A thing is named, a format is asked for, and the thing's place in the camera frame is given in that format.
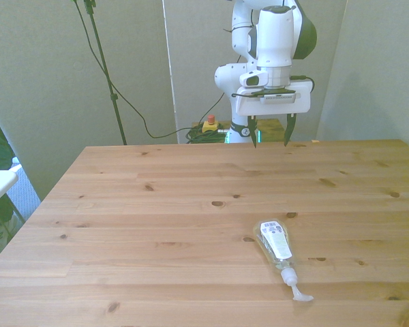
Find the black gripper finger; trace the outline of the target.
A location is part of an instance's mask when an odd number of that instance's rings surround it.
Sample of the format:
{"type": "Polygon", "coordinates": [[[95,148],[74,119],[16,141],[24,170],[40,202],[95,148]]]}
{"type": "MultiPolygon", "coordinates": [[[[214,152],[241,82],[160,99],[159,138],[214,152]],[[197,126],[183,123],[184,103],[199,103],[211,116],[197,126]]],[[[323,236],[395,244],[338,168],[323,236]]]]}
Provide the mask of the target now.
{"type": "Polygon", "coordinates": [[[296,124],[296,114],[287,114],[286,118],[287,125],[284,133],[284,146],[287,146],[287,144],[290,142],[290,138],[292,136],[296,124]]]}
{"type": "Polygon", "coordinates": [[[252,139],[252,143],[254,147],[257,147],[257,135],[256,135],[256,130],[257,130],[257,119],[255,116],[248,116],[247,118],[247,127],[249,129],[249,134],[252,139]]]}

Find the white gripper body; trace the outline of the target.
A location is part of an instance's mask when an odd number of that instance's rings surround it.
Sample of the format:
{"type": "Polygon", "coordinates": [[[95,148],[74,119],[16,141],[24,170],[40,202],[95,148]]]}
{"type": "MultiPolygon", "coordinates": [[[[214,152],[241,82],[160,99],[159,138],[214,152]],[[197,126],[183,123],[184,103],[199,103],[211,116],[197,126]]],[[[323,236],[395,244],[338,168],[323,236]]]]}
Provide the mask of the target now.
{"type": "Polygon", "coordinates": [[[311,106],[311,80],[295,80],[283,89],[240,87],[234,99],[239,116],[305,113],[311,106]]]}

